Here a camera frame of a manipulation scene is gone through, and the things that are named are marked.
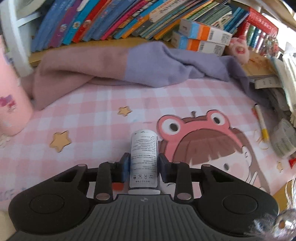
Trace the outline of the white small bottle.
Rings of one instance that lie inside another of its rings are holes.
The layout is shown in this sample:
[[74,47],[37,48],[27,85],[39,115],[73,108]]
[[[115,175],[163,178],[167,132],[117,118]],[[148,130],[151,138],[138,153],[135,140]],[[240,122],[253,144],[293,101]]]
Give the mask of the white small bottle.
[[151,130],[132,134],[128,194],[158,195],[158,135]]

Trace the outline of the pink pig plush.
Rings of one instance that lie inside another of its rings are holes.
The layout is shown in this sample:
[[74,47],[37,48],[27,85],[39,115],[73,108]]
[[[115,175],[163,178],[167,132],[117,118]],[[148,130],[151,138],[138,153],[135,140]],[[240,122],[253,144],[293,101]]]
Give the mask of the pink pig plush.
[[225,54],[236,58],[241,65],[246,64],[250,57],[246,37],[231,38],[230,44],[225,47]]

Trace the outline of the red boxed book set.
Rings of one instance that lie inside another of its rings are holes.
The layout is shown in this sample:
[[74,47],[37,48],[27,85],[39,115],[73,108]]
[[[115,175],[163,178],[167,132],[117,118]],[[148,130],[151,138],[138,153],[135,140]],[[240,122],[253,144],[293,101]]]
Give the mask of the red boxed book set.
[[248,47],[251,50],[259,51],[264,39],[276,38],[278,27],[251,7],[243,10],[246,13],[239,17],[238,26],[234,29],[234,37],[244,36]]

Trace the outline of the pink checkered tablecloth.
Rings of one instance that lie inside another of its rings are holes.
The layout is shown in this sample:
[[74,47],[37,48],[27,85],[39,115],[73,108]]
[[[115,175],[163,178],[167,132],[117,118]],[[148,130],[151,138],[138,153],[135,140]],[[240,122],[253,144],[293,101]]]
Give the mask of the pink checkered tablecloth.
[[119,160],[141,129],[158,134],[171,161],[208,163],[275,194],[294,171],[262,141],[253,106],[234,84],[208,78],[163,88],[84,85],[1,138],[1,210],[72,166]]

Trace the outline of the pink purple scarf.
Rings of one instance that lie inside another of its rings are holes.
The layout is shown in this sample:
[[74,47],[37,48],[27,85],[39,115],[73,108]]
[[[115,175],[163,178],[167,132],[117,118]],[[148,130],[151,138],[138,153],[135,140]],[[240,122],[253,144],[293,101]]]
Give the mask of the pink purple scarf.
[[148,42],[132,48],[51,50],[32,74],[20,79],[20,84],[35,101],[35,108],[41,110],[88,82],[160,88],[204,77],[234,82],[258,104],[270,105],[266,95],[251,86],[250,79],[234,57],[169,48],[162,42]]

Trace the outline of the stack of books and papers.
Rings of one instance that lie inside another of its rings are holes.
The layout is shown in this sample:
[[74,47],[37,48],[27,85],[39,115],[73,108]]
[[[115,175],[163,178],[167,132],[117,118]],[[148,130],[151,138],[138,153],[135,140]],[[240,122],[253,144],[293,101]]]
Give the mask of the stack of books and papers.
[[250,52],[244,70],[278,116],[279,123],[269,132],[273,149],[280,157],[295,158],[295,47],[287,43],[279,57]]

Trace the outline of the lower orange blue box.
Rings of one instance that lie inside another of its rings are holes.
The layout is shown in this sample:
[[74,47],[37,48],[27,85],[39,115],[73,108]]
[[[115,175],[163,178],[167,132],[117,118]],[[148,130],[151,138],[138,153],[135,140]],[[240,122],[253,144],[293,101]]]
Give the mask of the lower orange blue box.
[[216,54],[222,56],[225,46],[217,43],[189,39],[179,32],[173,31],[171,37],[171,44],[182,50],[190,50],[194,52],[201,52],[207,54]]

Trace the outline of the row of colourful books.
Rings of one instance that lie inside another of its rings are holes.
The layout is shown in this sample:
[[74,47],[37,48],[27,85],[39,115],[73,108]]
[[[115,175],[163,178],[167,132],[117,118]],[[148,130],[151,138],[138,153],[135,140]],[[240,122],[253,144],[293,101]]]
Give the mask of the row of colourful books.
[[248,15],[230,1],[53,1],[31,51],[129,36],[169,41],[182,19],[233,34]]

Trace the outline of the orange blue white box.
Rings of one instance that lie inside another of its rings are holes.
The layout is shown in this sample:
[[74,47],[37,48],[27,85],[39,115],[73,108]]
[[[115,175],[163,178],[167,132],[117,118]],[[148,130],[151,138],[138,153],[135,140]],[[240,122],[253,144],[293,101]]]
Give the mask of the orange blue white box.
[[229,32],[185,19],[180,21],[179,32],[189,39],[207,41],[224,46],[228,46],[232,38],[232,34]]

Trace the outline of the pink cylindrical container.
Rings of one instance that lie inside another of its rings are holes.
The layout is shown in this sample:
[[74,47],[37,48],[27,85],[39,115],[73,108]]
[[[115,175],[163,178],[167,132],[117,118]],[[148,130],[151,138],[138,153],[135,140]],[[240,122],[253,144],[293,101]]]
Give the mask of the pink cylindrical container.
[[3,38],[1,38],[0,68],[1,133],[14,136],[21,132],[31,119],[33,107],[21,87],[20,78],[6,56]]

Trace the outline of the yellow white pen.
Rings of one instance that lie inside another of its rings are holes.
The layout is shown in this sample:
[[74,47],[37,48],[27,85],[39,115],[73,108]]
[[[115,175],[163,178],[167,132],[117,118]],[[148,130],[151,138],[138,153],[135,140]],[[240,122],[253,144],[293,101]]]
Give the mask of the yellow white pen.
[[260,108],[259,104],[255,104],[254,109],[255,109],[255,112],[256,112],[256,114],[258,116],[259,125],[260,125],[260,128],[261,128],[262,139],[265,142],[269,142],[269,133],[268,133],[266,123],[265,123],[265,120],[264,120],[264,117],[263,117],[263,114],[262,114],[262,111],[261,111],[261,108]]

